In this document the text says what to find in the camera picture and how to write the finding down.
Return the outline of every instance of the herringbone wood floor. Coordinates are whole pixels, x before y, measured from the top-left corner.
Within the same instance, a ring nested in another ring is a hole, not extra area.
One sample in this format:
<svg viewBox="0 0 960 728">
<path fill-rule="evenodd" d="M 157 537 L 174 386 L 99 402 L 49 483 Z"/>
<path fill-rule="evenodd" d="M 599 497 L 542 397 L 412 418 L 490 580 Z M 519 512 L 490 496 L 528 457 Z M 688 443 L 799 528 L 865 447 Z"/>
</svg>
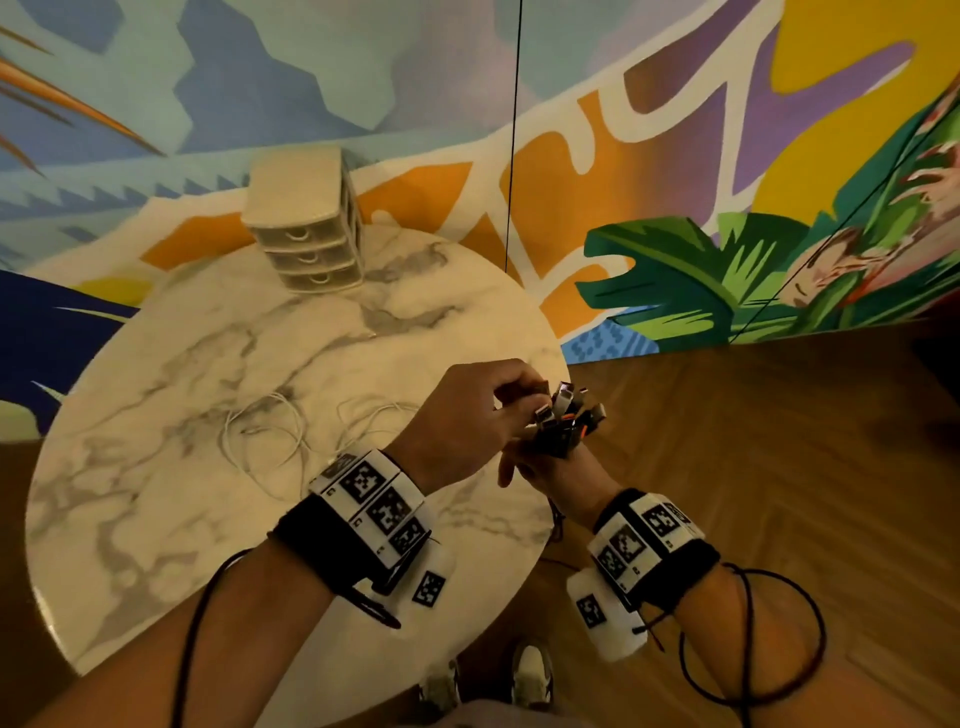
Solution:
<svg viewBox="0 0 960 728">
<path fill-rule="evenodd" d="M 960 408 L 910 353 L 917 333 L 601 362 L 572 375 L 607 405 L 610 418 L 590 446 L 611 473 L 671 496 L 728 559 L 803 584 L 826 615 L 832 654 L 934 724 L 960 726 Z M 69 677 L 23 571 L 30 453 L 0 458 L 0 723 L 14 726 Z M 585 539 L 569 526 L 546 555 L 584 566 Z M 669 622 L 657 631 L 665 653 L 650 643 L 602 663 L 567 600 L 568 574 L 539 564 L 462 655 L 466 697 L 502 691 L 507 647 L 525 635 L 549 646 L 564 710 L 599 728 L 736 724 L 684 682 Z M 785 589 L 756 587 L 812 624 Z M 709 686 L 695 659 L 692 669 Z M 411 700 L 348 724 L 389 724 Z"/>
</svg>

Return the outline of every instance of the marble table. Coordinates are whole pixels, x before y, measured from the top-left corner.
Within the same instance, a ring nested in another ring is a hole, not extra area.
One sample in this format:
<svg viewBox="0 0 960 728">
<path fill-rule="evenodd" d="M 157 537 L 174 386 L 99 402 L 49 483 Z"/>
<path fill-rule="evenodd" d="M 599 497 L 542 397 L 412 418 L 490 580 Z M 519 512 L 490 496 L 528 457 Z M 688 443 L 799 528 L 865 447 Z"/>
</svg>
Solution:
<svg viewBox="0 0 960 728">
<path fill-rule="evenodd" d="M 366 230 L 367 282 L 339 294 L 286 291 L 250 246 L 183 272 L 107 343 L 63 403 L 27 508 L 34 591 L 63 654 L 84 673 L 259 543 L 298 498 L 301 463 L 270 472 L 291 442 L 269 430 L 247 453 L 270 494 L 218 446 L 228 412 L 278 390 L 304 413 L 317 473 L 343 426 L 372 401 L 423 401 L 458 362 L 520 357 L 567 378 L 535 303 L 462 246 L 397 228 Z M 409 412 L 376 427 L 399 429 Z M 276 400 L 244 424 L 291 427 Z M 374 434 L 380 447 L 389 433 Z M 503 610 L 550 531 L 545 499 L 496 463 L 434 494 L 438 538 L 457 554 L 447 596 L 409 640 L 337 599 L 260 725 L 306 728 L 354 715 L 415 684 Z"/>
</svg>

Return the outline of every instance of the white cable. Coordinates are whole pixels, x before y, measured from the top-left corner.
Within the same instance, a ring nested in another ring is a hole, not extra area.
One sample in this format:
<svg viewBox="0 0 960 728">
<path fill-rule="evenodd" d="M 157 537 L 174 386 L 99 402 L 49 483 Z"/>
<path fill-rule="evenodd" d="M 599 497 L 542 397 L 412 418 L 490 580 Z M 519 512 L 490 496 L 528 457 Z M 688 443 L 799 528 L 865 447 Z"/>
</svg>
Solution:
<svg viewBox="0 0 960 728">
<path fill-rule="evenodd" d="M 248 410 L 254 407 L 256 404 L 267 399 L 277 400 L 279 402 L 282 402 L 283 404 L 286 404 L 287 407 L 290 408 L 290 411 L 293 413 L 293 418 L 294 418 L 294 431 L 291 432 L 289 429 L 286 429 L 285 427 L 281 427 L 279 425 L 256 425 L 256 426 L 244 427 L 238 432 L 238 434 L 240 434 L 241 436 L 249 436 L 249 435 L 256 435 L 261 432 L 278 430 L 283 434 L 289 436 L 290 439 L 294 441 L 293 448 L 290 450 L 290 452 L 287 453 L 287 455 L 282 460 L 276 463 L 264 474 L 267 475 L 272 473 L 273 471 L 285 465 L 292 457 L 300 453 L 301 455 L 300 497 L 305 496 L 304 491 L 306 490 L 306 486 L 309 483 L 309 479 L 305 477 L 306 461 L 308 456 L 306 456 L 306 454 L 302 451 L 306 449 L 309 452 L 313 452 L 316 455 L 320 455 L 320 453 L 314 450 L 313 448 L 311 448 L 310 444 L 306 441 L 306 419 L 303 417 L 303 414 L 300 412 L 300 410 L 297 408 L 295 404 L 293 404 L 291 401 L 289 401 L 286 397 L 284 397 L 279 392 L 271 392 L 270 394 L 264 395 L 258 400 L 254 400 L 250 402 L 243 409 L 237 410 L 235 412 L 230 411 L 227 413 L 227 418 L 224 420 L 224 428 L 223 430 L 221 430 L 221 433 L 220 433 L 221 452 L 224 454 L 224 457 L 226 457 L 230 465 L 232 465 L 234 468 L 236 468 L 236 470 L 238 470 L 240 473 L 244 474 L 246 477 L 252 480 L 253 483 L 256 485 L 256 487 L 259 488 L 261 491 L 263 491 L 263 493 L 270 496 L 274 500 L 279 500 L 280 502 L 283 502 L 283 503 L 290 503 L 293 501 L 287 498 L 275 496 L 273 493 L 270 492 L 270 490 L 263 483 L 261 483 L 257 479 L 256 475 L 253 474 L 253 471 L 249 463 L 247 462 L 246 449 L 244 449 L 244 451 L 240 453 L 241 457 L 238 458 L 234 454 L 233 447 L 230 443 L 230 426 L 237 419 L 242 417 Z M 337 405 L 336 407 L 337 419 L 340 421 L 340 424 L 343 426 L 343 430 L 340 433 L 340 437 L 337 439 L 336 449 L 334 450 L 333 454 L 330 455 L 330 457 L 327 459 L 326 461 L 327 463 L 333 462 L 333 460 L 335 460 L 336 457 L 341 452 L 351 448 L 353 445 L 355 445 L 357 442 L 364 439 L 368 435 L 373 435 L 378 432 L 387 432 L 391 434 L 397 434 L 399 432 L 399 429 L 385 429 L 385 428 L 372 429 L 373 423 L 376 421 L 376 418 L 380 415 L 380 413 L 386 412 L 389 410 L 395 410 L 397 412 L 403 412 L 403 411 L 416 412 L 418 409 L 420 409 L 420 407 L 413 402 L 390 401 L 386 404 L 380 404 L 375 406 L 370 411 L 364 412 L 362 415 L 354 418 L 349 423 L 344 419 L 344 415 L 343 415 L 343 412 L 341 411 L 341 408 L 345 404 L 349 404 L 350 402 L 357 401 L 357 400 L 369 400 L 369 399 L 375 399 L 375 398 L 372 396 L 367 396 L 362 398 L 353 398 L 352 400 L 342 401 Z M 355 437 L 351 436 L 350 433 L 358 425 L 360 425 L 363 422 L 366 422 L 366 425 L 360 431 L 360 433 Z"/>
</svg>

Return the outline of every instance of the hand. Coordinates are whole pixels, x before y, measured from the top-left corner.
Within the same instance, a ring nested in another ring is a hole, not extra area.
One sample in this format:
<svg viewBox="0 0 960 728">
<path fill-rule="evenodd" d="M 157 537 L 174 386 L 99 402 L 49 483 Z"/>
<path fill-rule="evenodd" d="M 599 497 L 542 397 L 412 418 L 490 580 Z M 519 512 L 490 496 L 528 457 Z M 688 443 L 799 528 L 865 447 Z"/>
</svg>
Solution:
<svg viewBox="0 0 960 728">
<path fill-rule="evenodd" d="M 553 500 L 561 513 L 591 530 L 601 511 L 623 490 L 583 443 L 562 459 L 532 452 L 529 442 L 513 440 L 500 458 L 497 482 L 501 488 L 510 485 L 514 468 Z"/>
<path fill-rule="evenodd" d="M 429 495 L 470 477 L 518 436 L 550 398 L 513 393 L 544 383 L 520 359 L 452 366 L 384 452 Z M 494 397 L 508 403 L 494 409 Z"/>
</svg>

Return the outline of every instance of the white sneaker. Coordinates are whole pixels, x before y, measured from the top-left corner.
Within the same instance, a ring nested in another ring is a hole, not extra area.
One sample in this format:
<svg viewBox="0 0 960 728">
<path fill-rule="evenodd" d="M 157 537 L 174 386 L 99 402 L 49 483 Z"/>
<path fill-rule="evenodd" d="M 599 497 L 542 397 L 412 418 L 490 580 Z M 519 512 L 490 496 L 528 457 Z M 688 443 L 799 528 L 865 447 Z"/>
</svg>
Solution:
<svg viewBox="0 0 960 728">
<path fill-rule="evenodd" d="M 517 647 L 510 697 L 519 708 L 542 710 L 553 705 L 553 667 L 546 649 L 531 643 Z"/>
<path fill-rule="evenodd" d="M 460 669 L 456 660 L 439 663 L 427 670 L 420 681 L 420 702 L 430 703 L 443 716 L 461 704 Z"/>
</svg>

